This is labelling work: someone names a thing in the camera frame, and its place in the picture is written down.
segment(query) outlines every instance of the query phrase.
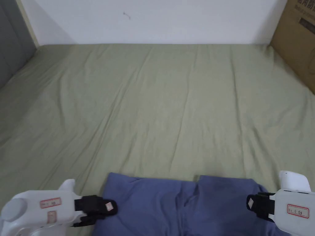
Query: gray headboard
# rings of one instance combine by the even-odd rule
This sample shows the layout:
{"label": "gray headboard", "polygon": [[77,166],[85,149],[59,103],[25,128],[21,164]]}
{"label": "gray headboard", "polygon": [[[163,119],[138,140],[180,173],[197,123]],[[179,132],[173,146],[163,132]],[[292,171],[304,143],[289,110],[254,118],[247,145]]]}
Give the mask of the gray headboard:
{"label": "gray headboard", "polygon": [[0,0],[0,88],[36,50],[15,0]]}

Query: label sticker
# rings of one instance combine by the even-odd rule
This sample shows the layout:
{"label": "label sticker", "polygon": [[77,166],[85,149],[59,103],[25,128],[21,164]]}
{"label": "label sticker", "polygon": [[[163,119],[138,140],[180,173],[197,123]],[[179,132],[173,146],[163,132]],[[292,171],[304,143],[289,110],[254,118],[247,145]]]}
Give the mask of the label sticker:
{"label": "label sticker", "polygon": [[296,206],[288,204],[287,213],[294,216],[299,216],[308,219],[310,217],[310,210],[307,207]]}
{"label": "label sticker", "polygon": [[253,203],[254,203],[253,199],[250,198],[249,201],[248,201],[248,206],[249,206],[250,209],[252,209]]}
{"label": "label sticker", "polygon": [[57,222],[57,212],[49,211],[47,212],[47,224],[54,224]]}
{"label": "label sticker", "polygon": [[111,211],[112,209],[114,209],[111,202],[106,203],[105,206],[106,206],[106,208],[107,208],[107,211]]}
{"label": "label sticker", "polygon": [[47,208],[58,205],[61,205],[61,198],[53,198],[40,201],[40,208]]}

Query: folded blue fabric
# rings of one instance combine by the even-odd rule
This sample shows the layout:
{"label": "folded blue fabric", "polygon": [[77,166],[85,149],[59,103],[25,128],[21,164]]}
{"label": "folded blue fabric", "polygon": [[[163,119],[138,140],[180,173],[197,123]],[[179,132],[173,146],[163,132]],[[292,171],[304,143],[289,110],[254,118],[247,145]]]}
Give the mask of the folded blue fabric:
{"label": "folded blue fabric", "polygon": [[198,182],[110,173],[103,198],[118,214],[97,221],[93,236],[288,236],[247,210],[249,194],[266,192],[252,179],[200,176]]}

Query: bed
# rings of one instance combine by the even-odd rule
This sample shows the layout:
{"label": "bed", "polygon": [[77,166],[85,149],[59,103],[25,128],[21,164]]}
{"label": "bed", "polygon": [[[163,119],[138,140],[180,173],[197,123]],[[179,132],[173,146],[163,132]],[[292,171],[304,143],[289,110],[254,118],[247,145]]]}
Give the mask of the bed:
{"label": "bed", "polygon": [[68,178],[101,194],[110,172],[273,192],[290,170],[315,187],[315,96],[269,46],[42,46],[0,90],[0,114],[0,207]]}

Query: cardboard box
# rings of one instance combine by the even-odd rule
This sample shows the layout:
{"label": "cardboard box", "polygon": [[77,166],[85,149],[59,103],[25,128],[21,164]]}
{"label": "cardboard box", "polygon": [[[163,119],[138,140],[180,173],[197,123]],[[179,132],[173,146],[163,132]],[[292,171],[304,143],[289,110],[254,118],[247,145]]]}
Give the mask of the cardboard box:
{"label": "cardboard box", "polygon": [[271,45],[315,94],[315,0],[288,0]]}

